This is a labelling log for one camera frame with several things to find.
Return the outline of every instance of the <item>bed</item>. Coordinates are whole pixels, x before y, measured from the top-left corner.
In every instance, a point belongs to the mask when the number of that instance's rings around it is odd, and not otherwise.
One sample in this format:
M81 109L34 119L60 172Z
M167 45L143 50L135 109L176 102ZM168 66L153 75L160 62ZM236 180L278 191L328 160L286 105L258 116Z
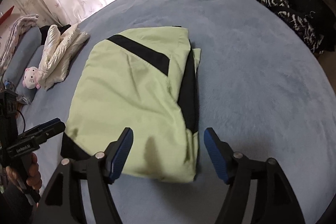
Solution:
M116 0L80 24L90 40L65 81L39 90L23 108L26 129L55 117L66 122L95 44L129 28L156 26L188 28L192 46L202 49L198 175L189 184L122 175L110 190L123 223L215 222L228 187L206 152L207 127L251 159L276 158L306 223L315 223L336 192L336 97L309 49L255 0ZM21 119L18 127L21 131ZM56 136L36 151L42 189L61 160L61 140ZM85 181L82 194L88 223L95 223Z

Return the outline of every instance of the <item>black stripe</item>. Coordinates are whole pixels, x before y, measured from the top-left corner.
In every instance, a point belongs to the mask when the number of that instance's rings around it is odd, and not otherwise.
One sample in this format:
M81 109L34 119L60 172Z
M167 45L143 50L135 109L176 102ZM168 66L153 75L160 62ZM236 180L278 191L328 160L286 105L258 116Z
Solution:
M65 133L62 138L61 156L74 160L87 160L91 157Z
M186 128L192 133L198 131L199 106L197 95L194 54L190 47L177 104L181 108Z
M115 34L107 40L123 47L125 50L136 54L138 57L147 61L162 73L168 76L169 69L169 58L163 53L156 52L151 48L148 48L144 45L139 44L136 41L133 41L127 37L124 37L120 34Z

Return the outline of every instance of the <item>plush toy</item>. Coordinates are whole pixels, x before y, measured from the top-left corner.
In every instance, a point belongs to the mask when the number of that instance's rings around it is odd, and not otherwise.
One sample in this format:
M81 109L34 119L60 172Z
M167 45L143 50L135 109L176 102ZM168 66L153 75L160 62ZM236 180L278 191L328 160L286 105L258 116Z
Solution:
M34 88L39 90L41 88L41 86L37 83L38 70L39 69L37 67L26 68L25 77L22 81L24 87L27 87L30 90Z

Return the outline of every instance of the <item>hand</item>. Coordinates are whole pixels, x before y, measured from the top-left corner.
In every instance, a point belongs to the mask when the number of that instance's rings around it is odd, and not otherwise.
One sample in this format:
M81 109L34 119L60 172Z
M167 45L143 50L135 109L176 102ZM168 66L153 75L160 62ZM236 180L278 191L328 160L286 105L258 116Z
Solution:
M17 182L18 173L9 166L6 167L6 173L9 180L14 185L16 185L20 191L22 191L19 183ZM29 177L27 178L27 184L31 186L34 190L39 191L42 187L42 180L41 174L39 172L39 165L37 163L37 156L34 153L31 154L31 166L29 167L28 175Z

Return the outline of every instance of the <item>black sleeve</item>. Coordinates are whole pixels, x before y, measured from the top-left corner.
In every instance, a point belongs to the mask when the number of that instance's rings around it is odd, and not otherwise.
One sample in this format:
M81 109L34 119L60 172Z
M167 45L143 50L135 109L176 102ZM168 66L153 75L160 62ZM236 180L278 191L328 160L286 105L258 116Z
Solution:
M31 206L26 196L12 183L5 192L0 194L0 222L4 224L29 222L32 214Z

